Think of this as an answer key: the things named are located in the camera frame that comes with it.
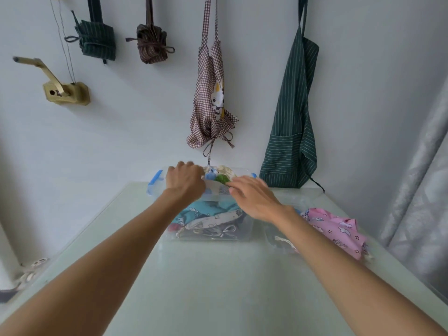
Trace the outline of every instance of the pink printed fabric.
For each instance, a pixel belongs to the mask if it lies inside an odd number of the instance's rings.
[[[357,230],[356,220],[339,217],[320,208],[310,208],[302,217],[325,237],[344,249],[357,260],[361,259],[362,246],[367,241]]]

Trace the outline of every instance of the white curtain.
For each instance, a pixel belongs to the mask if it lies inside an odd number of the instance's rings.
[[[380,241],[448,298],[448,79],[384,221]]]

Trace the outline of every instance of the string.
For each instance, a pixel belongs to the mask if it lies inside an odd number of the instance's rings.
[[[60,6],[60,0],[58,0],[58,4],[59,4],[60,24],[62,25],[62,33],[64,34],[64,37],[66,37],[65,28],[64,28],[64,20],[62,19],[62,10],[61,10],[61,6]],[[70,46],[69,46],[68,42],[65,42],[65,44],[67,45],[67,51],[69,52],[70,67],[72,68],[73,80],[74,80],[74,83],[76,83],[75,72],[73,70],[73,64],[72,64],[72,56],[70,55]]]
[[[61,37],[61,35],[60,35],[60,27],[59,27],[59,23],[58,23],[57,18],[56,18],[55,10],[54,10],[54,8],[53,8],[53,2],[52,2],[52,0],[50,0],[50,5],[52,6],[53,16],[54,16],[55,21],[56,21],[57,32],[58,32],[58,34],[59,34],[59,40],[60,40],[60,44],[61,44],[61,46],[62,46],[62,51],[64,52],[65,62],[67,63],[67,69],[69,70],[70,79],[72,79],[72,82],[75,83],[75,79],[74,79],[74,77],[72,76],[72,73],[70,72],[69,60],[67,59],[67,54],[65,53],[64,43],[62,42],[62,37]]]

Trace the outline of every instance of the white wall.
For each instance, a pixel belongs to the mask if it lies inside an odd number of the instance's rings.
[[[71,46],[88,107],[45,100],[46,77],[12,56],[39,57],[69,81],[48,0],[0,1],[0,220],[20,260],[56,253],[128,181],[179,159],[206,163],[185,143],[204,0],[154,0],[176,53],[144,65],[135,35],[144,0],[102,0],[117,59],[103,66]],[[86,0],[63,0],[88,19]],[[310,0],[306,34],[320,45],[310,112],[319,181],[375,233],[447,72],[447,0]],[[212,162],[259,171],[297,28],[297,0],[220,0],[226,108],[235,149]]]

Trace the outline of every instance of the bundled striped fabric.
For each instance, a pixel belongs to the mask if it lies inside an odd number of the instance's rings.
[[[79,46],[85,56],[100,58],[106,63],[106,60],[115,60],[115,35],[113,28],[103,23],[101,4],[99,0],[87,0],[89,3],[90,22],[82,20],[78,22],[75,12],[72,10],[75,18],[75,29],[79,37],[65,37],[66,42],[75,42],[79,40]]]
[[[299,0],[299,28],[286,64],[260,171],[260,178],[270,187],[299,188],[308,179],[313,180],[311,175],[317,168],[315,139],[308,113],[308,93],[319,47],[303,37],[307,1]],[[300,21],[304,9],[301,31]]]
[[[168,59],[168,53],[175,52],[174,47],[167,46],[167,32],[154,26],[152,0],[146,0],[146,24],[137,27],[137,38],[126,38],[126,42],[137,40],[140,60],[144,63],[156,63]]]

